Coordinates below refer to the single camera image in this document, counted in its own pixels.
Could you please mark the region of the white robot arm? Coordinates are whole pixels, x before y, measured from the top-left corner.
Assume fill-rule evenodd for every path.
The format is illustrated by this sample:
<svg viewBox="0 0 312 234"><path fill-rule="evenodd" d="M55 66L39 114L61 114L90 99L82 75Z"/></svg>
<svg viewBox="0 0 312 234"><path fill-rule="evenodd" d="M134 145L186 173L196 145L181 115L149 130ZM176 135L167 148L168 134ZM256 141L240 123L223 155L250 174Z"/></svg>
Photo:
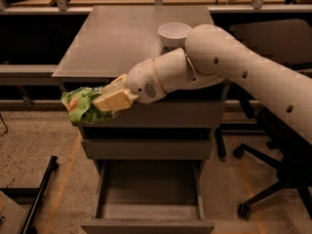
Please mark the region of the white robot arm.
<svg viewBox="0 0 312 234"><path fill-rule="evenodd" d="M177 90L229 80L312 142L312 79L249 50L213 24L194 27L185 47L134 66L93 100L100 111L151 103Z"/></svg>

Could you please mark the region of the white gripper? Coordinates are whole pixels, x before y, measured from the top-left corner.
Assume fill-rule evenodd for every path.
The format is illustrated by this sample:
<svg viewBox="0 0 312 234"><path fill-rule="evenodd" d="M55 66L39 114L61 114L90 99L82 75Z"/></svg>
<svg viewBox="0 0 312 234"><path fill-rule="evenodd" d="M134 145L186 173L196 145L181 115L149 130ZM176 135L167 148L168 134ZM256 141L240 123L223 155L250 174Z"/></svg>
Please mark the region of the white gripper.
<svg viewBox="0 0 312 234"><path fill-rule="evenodd" d="M128 75L119 76L101 91L106 95L92 101L93 106L99 111L128 109L136 99L141 103L152 103L166 95L157 77L154 59L137 64Z"/></svg>

